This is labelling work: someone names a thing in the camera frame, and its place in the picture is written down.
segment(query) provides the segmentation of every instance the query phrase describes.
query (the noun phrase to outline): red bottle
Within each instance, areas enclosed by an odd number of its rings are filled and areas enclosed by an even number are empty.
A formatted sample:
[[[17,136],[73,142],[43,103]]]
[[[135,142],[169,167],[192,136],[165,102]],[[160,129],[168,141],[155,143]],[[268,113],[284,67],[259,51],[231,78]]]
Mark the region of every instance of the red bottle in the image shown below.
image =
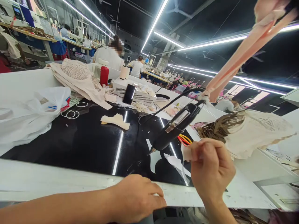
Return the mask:
[[[105,66],[101,67],[101,74],[100,74],[100,84],[108,85],[108,76],[109,76],[109,69]]]

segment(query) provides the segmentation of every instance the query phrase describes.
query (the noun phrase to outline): pink strap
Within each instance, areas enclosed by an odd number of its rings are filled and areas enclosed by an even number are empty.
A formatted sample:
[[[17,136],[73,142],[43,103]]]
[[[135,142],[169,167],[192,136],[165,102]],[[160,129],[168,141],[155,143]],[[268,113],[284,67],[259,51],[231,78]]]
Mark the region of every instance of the pink strap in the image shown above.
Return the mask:
[[[209,96],[211,102],[216,102],[220,92],[237,74],[242,64],[297,17],[298,12],[293,9],[273,27],[277,19],[285,14],[284,8],[289,2],[289,0],[258,0],[254,8],[257,23],[229,61],[209,82],[206,90],[202,93],[203,96]]]

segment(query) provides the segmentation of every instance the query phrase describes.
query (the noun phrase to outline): black table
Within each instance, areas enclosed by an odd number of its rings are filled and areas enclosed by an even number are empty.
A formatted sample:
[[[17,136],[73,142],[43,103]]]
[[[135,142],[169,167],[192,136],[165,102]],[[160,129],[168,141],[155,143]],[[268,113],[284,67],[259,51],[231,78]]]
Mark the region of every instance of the black table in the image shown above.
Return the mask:
[[[80,112],[77,119],[58,116],[48,132],[29,144],[12,148],[1,158],[122,177],[137,173],[152,181],[185,185],[180,174],[164,157],[164,153],[174,155],[169,146],[161,152],[162,159],[155,165],[156,173],[150,170],[150,156],[146,156],[149,152],[146,139],[153,143],[163,128],[162,123],[166,124],[168,120],[153,117],[139,125],[138,119],[144,113],[118,108],[118,105],[105,110],[92,101],[83,101],[88,103],[87,107],[71,108]],[[126,117],[129,130],[114,124],[101,124],[102,116],[112,117],[117,113]],[[183,134],[191,139],[187,131]],[[175,139],[172,146],[177,157],[182,159],[180,142]],[[184,166],[190,171],[189,163],[185,162]]]

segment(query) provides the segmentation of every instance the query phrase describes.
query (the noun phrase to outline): ceiling light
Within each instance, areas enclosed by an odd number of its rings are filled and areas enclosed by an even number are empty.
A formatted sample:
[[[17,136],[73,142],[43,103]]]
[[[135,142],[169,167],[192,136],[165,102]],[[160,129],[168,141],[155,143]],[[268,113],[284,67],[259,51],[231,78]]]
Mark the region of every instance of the ceiling light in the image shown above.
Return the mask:
[[[112,30],[110,30],[109,29],[109,27],[82,1],[82,0],[79,0],[79,2],[81,2],[81,4],[82,5],[84,5],[84,7],[88,10],[88,11],[90,11],[90,13],[91,14],[93,14],[96,18],[97,18],[97,20],[99,20],[100,21],[100,23],[101,24],[103,24],[107,29],[108,29],[108,31],[110,32],[110,33],[112,33],[112,35],[114,36],[115,34],[112,32]]]
[[[149,40],[150,35],[152,34],[152,32],[153,32],[153,30],[154,30],[154,28],[155,28],[155,26],[156,26],[156,24],[157,24],[157,22],[158,22],[158,20],[159,20],[159,18],[160,18],[160,16],[161,16],[161,14],[162,14],[162,12],[163,12],[163,10],[165,9],[165,7],[166,7],[166,5],[167,5],[167,2],[168,2],[168,0],[164,0],[163,5],[162,5],[162,7],[161,7],[161,9],[160,9],[160,11],[159,11],[159,13],[158,13],[156,19],[155,19],[154,24],[152,25],[152,28],[151,28],[150,31],[149,31],[149,34],[148,34],[148,36],[147,36],[147,38],[146,38],[146,40],[145,40],[145,42],[144,42],[144,45],[143,45],[141,51],[143,51],[143,49],[144,49],[144,47],[145,47],[147,41]]]
[[[207,47],[207,46],[212,46],[212,45],[217,45],[217,44],[229,43],[229,42],[233,42],[233,41],[238,41],[238,40],[246,39],[246,37],[247,37],[247,36],[241,36],[241,37],[235,37],[235,38],[227,39],[227,40],[215,41],[215,42],[211,42],[211,43],[207,43],[207,44],[200,44],[200,45],[193,46],[193,47],[188,47],[188,48],[184,48],[184,49],[179,49],[178,51],[190,50],[190,49],[201,48],[201,47]]]
[[[89,18],[87,18],[85,15],[83,15],[79,10],[77,10],[74,6],[72,6],[68,1],[62,0],[65,4],[67,4],[69,7],[71,7],[73,10],[75,10],[79,15],[81,15],[84,19],[86,19],[88,22],[93,24],[95,27],[97,27],[100,31],[102,31],[104,34],[106,34],[109,38],[113,39],[109,34],[107,34],[104,30],[102,30],[99,26],[97,26],[94,22],[92,22]]]
[[[246,81],[245,79],[243,79],[243,78],[240,78],[243,82],[245,82],[245,83],[247,83],[247,84],[249,84],[249,85],[251,85],[252,87],[254,87],[254,88],[258,88],[258,86],[255,86],[254,84],[252,84],[251,82],[248,82],[248,81]]]
[[[189,68],[189,67],[184,67],[184,66],[179,66],[179,65],[172,65],[172,64],[168,64],[168,65],[170,67],[175,66],[175,67],[172,67],[172,68],[181,67],[181,68],[188,68],[188,69],[193,69],[193,70],[202,71],[202,72],[209,72],[209,73],[213,73],[213,74],[218,74],[218,72],[212,72],[212,71],[202,70],[202,69],[197,69],[197,68]],[[245,79],[245,80],[248,80],[248,81],[260,82],[260,83],[265,83],[265,84],[272,85],[272,86],[280,86],[280,87],[285,87],[285,88],[290,88],[290,89],[299,88],[298,86],[280,84],[280,83],[275,83],[275,82],[267,82],[267,81],[263,81],[263,80],[245,78],[245,77],[241,77],[241,76],[234,76],[234,78]]]
[[[145,54],[145,53],[143,53],[143,52],[141,52],[141,53],[149,57],[149,55],[147,55],[147,54]]]
[[[287,26],[285,28],[282,28],[279,33],[285,32],[285,31],[290,31],[290,30],[297,30],[299,29],[299,25],[293,25],[293,26]]]
[[[169,39],[169,38],[167,38],[167,37],[165,37],[165,36],[163,36],[163,35],[157,33],[156,31],[154,31],[154,34],[158,35],[159,37],[164,38],[165,40],[167,40],[167,41],[169,41],[169,42],[171,42],[171,43],[177,45],[177,46],[180,47],[180,48],[184,48],[182,45],[179,45],[178,43],[176,43],[176,42],[174,42],[173,40],[171,40],[171,39]]]
[[[188,68],[188,69],[193,69],[193,70],[202,71],[202,72],[209,72],[209,73],[213,73],[213,74],[218,74],[218,72],[212,72],[212,71],[202,70],[202,69],[197,69],[197,68],[189,68],[189,67],[184,67],[184,66],[179,66],[179,65],[172,65],[172,66],[176,66],[176,67],[180,67],[180,68]]]
[[[248,80],[248,81],[259,82],[259,83],[265,83],[265,84],[269,84],[269,85],[273,85],[273,86],[286,87],[286,88],[290,88],[290,89],[297,89],[298,88],[297,86],[279,84],[279,83],[274,83],[274,82],[266,82],[266,81],[262,81],[262,80],[258,80],[258,79],[251,79],[251,78],[245,78],[245,77],[240,77],[240,76],[234,76],[234,78],[245,79],[245,80]]]
[[[198,73],[198,72],[188,71],[188,70],[185,70],[185,69],[182,69],[182,68],[176,68],[176,69],[183,70],[183,71],[186,71],[186,72],[195,73],[195,74],[199,74],[199,75],[208,76],[208,77],[211,77],[211,78],[214,78],[214,77],[215,77],[215,76],[210,76],[210,75],[206,75],[206,74],[202,74],[202,73]],[[265,92],[271,92],[271,93],[276,93],[276,94],[280,94],[280,95],[286,95],[286,93],[283,93],[283,92],[277,92],[277,91],[273,91],[273,90],[262,89],[262,88],[259,88],[259,87],[253,87],[252,84],[250,84],[250,85],[246,85],[246,84],[243,84],[243,83],[240,83],[240,82],[235,82],[235,81],[230,81],[230,82],[235,83],[235,84],[238,84],[238,85],[241,85],[241,86],[247,86],[247,87],[254,88],[254,89],[258,89],[258,90],[263,90],[263,91],[265,91]]]

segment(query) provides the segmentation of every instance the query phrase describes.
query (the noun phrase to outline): mobile phone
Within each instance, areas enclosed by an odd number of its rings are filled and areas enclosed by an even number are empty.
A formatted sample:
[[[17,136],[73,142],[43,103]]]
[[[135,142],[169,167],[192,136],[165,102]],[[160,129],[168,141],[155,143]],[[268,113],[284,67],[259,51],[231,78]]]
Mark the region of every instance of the mobile phone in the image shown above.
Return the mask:
[[[124,96],[124,99],[122,100],[122,102],[131,105],[135,91],[136,91],[136,86],[128,84],[126,92],[125,92],[125,96]]]

